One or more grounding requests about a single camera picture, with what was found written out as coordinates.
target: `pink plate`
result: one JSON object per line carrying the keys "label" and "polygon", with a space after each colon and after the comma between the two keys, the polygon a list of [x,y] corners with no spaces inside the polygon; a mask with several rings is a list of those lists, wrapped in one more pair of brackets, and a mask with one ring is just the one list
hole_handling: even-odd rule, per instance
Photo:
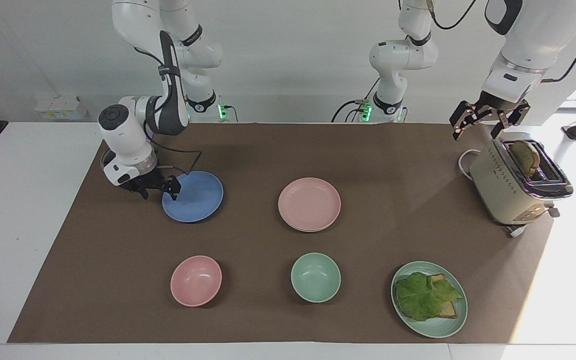
{"label": "pink plate", "polygon": [[288,184],[279,195],[281,218],[299,231],[324,230],[335,222],[340,211],[339,193],[320,178],[299,178]]}
{"label": "pink plate", "polygon": [[188,257],[170,278],[174,300],[185,306],[201,306],[213,300],[222,286],[222,269],[217,261],[204,255]]}

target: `blue object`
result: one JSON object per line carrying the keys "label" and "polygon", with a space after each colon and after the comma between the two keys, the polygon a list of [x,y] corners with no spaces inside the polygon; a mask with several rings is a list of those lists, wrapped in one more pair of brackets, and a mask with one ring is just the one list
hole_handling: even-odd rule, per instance
{"label": "blue object", "polygon": [[167,216],[181,223],[196,223],[211,216],[224,199],[224,187],[217,176],[206,171],[192,171],[176,177],[181,191],[173,200],[164,193],[161,205]]}

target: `bread slice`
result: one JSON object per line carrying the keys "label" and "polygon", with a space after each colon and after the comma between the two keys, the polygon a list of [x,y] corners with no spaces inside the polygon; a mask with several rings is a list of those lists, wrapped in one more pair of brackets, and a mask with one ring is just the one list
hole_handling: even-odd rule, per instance
{"label": "bread slice", "polygon": [[510,145],[510,152],[514,155],[517,166],[519,166],[519,170],[521,170],[522,173],[529,178],[535,175],[541,159],[539,152],[533,144],[523,140],[515,141]]}
{"label": "bread slice", "polygon": [[[436,273],[430,275],[430,281],[433,283],[438,280],[446,280],[446,276],[443,273]],[[444,301],[441,303],[441,312],[437,315],[438,318],[443,319],[457,319],[457,310],[455,310],[455,305],[452,301]]]}

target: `brown table mat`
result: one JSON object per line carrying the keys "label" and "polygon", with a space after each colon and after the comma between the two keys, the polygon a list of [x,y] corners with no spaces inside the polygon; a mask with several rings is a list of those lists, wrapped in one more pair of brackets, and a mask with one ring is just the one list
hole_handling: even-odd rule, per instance
{"label": "brown table mat", "polygon": [[[167,217],[161,195],[113,187],[99,156],[83,181],[9,342],[506,343],[510,341],[552,220],[519,239],[494,224],[457,168],[488,128],[454,141],[448,125],[198,124],[168,146],[201,149],[196,170],[224,186],[221,207],[195,224]],[[159,151],[160,163],[192,156]],[[302,177],[329,181],[342,210],[326,230],[302,233],[281,219],[282,189]],[[302,300],[290,269],[304,253],[332,257],[342,272],[326,303]],[[208,255],[222,287],[199,308],[170,294],[182,260]],[[446,339],[418,335],[390,297],[394,272],[415,260],[452,272],[468,297],[468,319]]]}

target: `lettuce leaf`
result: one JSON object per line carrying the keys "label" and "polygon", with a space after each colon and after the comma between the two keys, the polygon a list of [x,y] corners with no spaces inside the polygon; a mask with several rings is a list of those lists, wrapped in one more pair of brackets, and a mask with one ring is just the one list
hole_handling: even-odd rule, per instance
{"label": "lettuce leaf", "polygon": [[414,272],[396,284],[397,302],[401,311],[416,321],[426,321],[439,315],[444,301],[462,298],[446,280],[432,282],[430,276]]}

